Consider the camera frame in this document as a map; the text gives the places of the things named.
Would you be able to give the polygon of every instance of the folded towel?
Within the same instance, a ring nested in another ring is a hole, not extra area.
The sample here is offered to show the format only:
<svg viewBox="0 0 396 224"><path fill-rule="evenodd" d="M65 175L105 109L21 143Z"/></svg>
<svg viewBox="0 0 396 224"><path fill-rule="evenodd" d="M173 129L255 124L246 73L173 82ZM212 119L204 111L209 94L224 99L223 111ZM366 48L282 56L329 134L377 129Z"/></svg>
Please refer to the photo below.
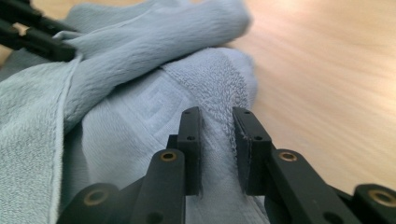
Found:
<svg viewBox="0 0 396 224"><path fill-rule="evenodd" d="M238 0L148 0L80 5L65 22L80 31L58 34L78 48L74 61L20 50L0 71L1 223L55 223L64 134L121 83L240 36L248 15Z"/></svg>
<svg viewBox="0 0 396 224"><path fill-rule="evenodd" d="M78 156L68 157L79 158L65 164L64 203L92 183L122 189L145 175L181 112L200 106L203 194L188 197L186 223L268 223L263 200L239 187L233 146L232 106L250 108L255 95L252 62L235 49L201 50L117 87L84 117L80 144L70 138L68 154Z"/></svg>

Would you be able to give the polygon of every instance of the wood grain surface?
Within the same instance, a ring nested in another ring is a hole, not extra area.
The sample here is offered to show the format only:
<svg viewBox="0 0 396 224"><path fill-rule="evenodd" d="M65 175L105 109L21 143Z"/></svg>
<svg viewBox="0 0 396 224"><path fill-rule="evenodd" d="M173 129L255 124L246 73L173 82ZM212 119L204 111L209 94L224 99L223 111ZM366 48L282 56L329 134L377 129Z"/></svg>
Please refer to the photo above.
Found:
<svg viewBox="0 0 396 224"><path fill-rule="evenodd" d="M136 0L34 0L63 18L71 6ZM253 112L275 145L302 153L325 181L396 189L396 1L247 0L253 23L229 44L251 55ZM0 60L7 51L0 49Z"/></svg>

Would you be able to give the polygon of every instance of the black plastic part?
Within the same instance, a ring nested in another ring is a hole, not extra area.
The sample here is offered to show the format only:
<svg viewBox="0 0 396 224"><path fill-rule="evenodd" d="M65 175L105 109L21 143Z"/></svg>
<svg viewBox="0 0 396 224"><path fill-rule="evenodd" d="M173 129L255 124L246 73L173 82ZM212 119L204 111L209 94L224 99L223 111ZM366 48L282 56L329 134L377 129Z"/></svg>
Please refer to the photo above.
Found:
<svg viewBox="0 0 396 224"><path fill-rule="evenodd" d="M69 62L76 49L61 40L52 39L60 31L76 31L58 21L42 16L27 0L0 0L0 44L11 49L26 48L28 51L55 62ZM20 23L29 28L26 35L12 25Z"/></svg>
<svg viewBox="0 0 396 224"><path fill-rule="evenodd" d="M201 114L199 107L181 114L177 149L186 158L186 195L198 195L201 189Z"/></svg>
<svg viewBox="0 0 396 224"><path fill-rule="evenodd" d="M359 185L352 210L363 223L396 224L396 191L375 184Z"/></svg>
<svg viewBox="0 0 396 224"><path fill-rule="evenodd" d="M22 45L30 52L55 62L69 62L76 54L74 47L35 29L28 29Z"/></svg>
<svg viewBox="0 0 396 224"><path fill-rule="evenodd" d="M0 44L11 49L21 49L20 32L7 21L0 20Z"/></svg>
<svg viewBox="0 0 396 224"><path fill-rule="evenodd" d="M291 223L361 223L299 153L274 150L268 169L291 215Z"/></svg>
<svg viewBox="0 0 396 224"><path fill-rule="evenodd" d="M129 219L131 219L132 215L132 209L134 208L134 204L136 203L137 196L139 195L144 179L145 177L142 177L125 189L120 190L112 209L111 218L107 222L108 224L129 223Z"/></svg>
<svg viewBox="0 0 396 224"><path fill-rule="evenodd" d="M271 137L244 108L233 108L233 121L239 184L246 195L264 195L268 177L264 162L275 149Z"/></svg>
<svg viewBox="0 0 396 224"><path fill-rule="evenodd" d="M334 188L332 186L329 186L332 188L332 190L337 194L338 198L341 199L341 201L349 208L349 210L352 210L352 196L349 194L341 191L340 189Z"/></svg>
<svg viewBox="0 0 396 224"><path fill-rule="evenodd" d="M151 159L131 224L183 224L185 221L185 158L181 151L166 149Z"/></svg>
<svg viewBox="0 0 396 224"><path fill-rule="evenodd" d="M265 197L264 207L271 224L291 223L291 217L283 203L277 203L270 197Z"/></svg>
<svg viewBox="0 0 396 224"><path fill-rule="evenodd" d="M35 27L37 30L49 35L56 35L61 31L76 31L59 21L43 17L42 13L30 6L30 1L0 0L0 18L10 23Z"/></svg>
<svg viewBox="0 0 396 224"><path fill-rule="evenodd" d="M177 134L169 134L166 148L177 148Z"/></svg>
<svg viewBox="0 0 396 224"><path fill-rule="evenodd" d="M110 184L94 184L75 196L61 213L57 224L109 222L119 191Z"/></svg>

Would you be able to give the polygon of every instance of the brass insert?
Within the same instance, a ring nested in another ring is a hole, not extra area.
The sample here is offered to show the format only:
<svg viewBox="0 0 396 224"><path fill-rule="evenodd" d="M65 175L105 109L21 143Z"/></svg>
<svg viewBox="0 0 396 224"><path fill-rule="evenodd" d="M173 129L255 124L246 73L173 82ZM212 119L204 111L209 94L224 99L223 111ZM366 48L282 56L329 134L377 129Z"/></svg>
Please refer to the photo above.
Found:
<svg viewBox="0 0 396 224"><path fill-rule="evenodd" d="M161 155L161 160L162 161L174 161L176 158L177 158L176 153L175 152L171 152L171 151L164 152Z"/></svg>
<svg viewBox="0 0 396 224"><path fill-rule="evenodd" d="M284 161L297 161L296 155L290 152L281 152L279 153L279 158Z"/></svg>
<svg viewBox="0 0 396 224"><path fill-rule="evenodd" d="M107 189L94 189L85 195L84 203L87 206L94 206L103 203L108 198Z"/></svg>
<svg viewBox="0 0 396 224"><path fill-rule="evenodd" d="M376 202L386 207L396 207L396 197L382 189L369 190L369 196Z"/></svg>

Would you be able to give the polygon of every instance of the screw hole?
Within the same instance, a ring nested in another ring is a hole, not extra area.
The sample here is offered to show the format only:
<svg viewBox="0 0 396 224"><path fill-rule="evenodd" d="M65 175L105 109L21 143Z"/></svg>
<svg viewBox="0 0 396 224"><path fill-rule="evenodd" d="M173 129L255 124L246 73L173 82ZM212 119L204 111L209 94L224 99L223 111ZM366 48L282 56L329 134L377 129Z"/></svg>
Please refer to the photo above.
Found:
<svg viewBox="0 0 396 224"><path fill-rule="evenodd" d="M343 219L341 219L339 216L337 216L336 214L331 213L331 212L325 212L323 214L323 217L324 217L324 219L326 219L326 221L328 221L329 223L332 223L332 224L343 224L344 223Z"/></svg>
<svg viewBox="0 0 396 224"><path fill-rule="evenodd" d="M153 212L147 215L146 223L148 224L158 224L163 221L163 215L158 212Z"/></svg>
<svg viewBox="0 0 396 224"><path fill-rule="evenodd" d="M369 190L370 197L386 207L396 207L396 197L381 189Z"/></svg>
<svg viewBox="0 0 396 224"><path fill-rule="evenodd" d="M176 159L177 155L175 152L164 152L161 155L161 160L163 161L174 161Z"/></svg>
<svg viewBox="0 0 396 224"><path fill-rule="evenodd" d="M94 189L88 193L84 198L84 203L87 206L93 206L103 203L108 198L108 191L106 189Z"/></svg>
<svg viewBox="0 0 396 224"><path fill-rule="evenodd" d="M281 152L279 153L279 158L284 161L297 161L296 155L290 152Z"/></svg>

